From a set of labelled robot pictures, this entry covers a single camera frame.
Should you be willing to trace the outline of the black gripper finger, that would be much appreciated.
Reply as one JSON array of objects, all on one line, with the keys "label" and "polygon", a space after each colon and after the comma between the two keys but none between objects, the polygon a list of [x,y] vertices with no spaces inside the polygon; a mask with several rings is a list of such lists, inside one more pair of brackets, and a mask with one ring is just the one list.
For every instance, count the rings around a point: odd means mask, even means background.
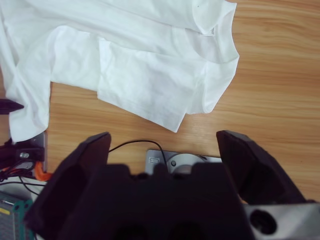
[{"label": "black gripper finger", "polygon": [[277,160],[247,135],[221,130],[216,138],[221,160],[245,202],[250,205],[307,202]]},{"label": "black gripper finger", "polygon": [[0,106],[1,107],[24,107],[23,105],[9,99],[1,99]]},{"label": "black gripper finger", "polygon": [[11,112],[21,110],[24,106],[1,106],[0,107],[0,114],[9,114]]},{"label": "black gripper finger", "polygon": [[25,214],[26,227],[42,237],[57,237],[72,216],[93,172],[107,163],[110,145],[108,132],[81,142],[60,163]]}]

